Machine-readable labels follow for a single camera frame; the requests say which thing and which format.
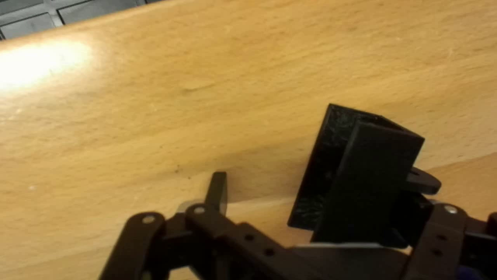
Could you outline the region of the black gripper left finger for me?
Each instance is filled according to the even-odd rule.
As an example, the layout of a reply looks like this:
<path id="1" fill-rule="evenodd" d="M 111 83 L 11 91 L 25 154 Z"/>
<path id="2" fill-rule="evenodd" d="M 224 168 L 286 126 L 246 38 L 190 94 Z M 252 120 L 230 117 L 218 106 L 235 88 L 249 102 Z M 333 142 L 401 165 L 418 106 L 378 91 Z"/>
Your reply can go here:
<path id="1" fill-rule="evenodd" d="M 247 223 L 226 217 L 227 173 L 212 176 L 207 196 L 167 220 L 159 212 L 131 217 L 100 280 L 168 280 L 190 268 L 201 280 L 299 280 L 311 268 Z"/>

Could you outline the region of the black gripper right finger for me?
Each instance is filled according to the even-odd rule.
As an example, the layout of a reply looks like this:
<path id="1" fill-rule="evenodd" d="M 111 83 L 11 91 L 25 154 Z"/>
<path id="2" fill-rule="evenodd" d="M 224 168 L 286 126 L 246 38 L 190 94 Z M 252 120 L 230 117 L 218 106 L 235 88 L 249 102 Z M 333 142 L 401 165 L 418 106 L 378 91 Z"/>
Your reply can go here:
<path id="1" fill-rule="evenodd" d="M 403 238 L 412 248 L 403 280 L 497 280 L 494 214 L 480 221 L 452 204 L 409 206 Z"/>

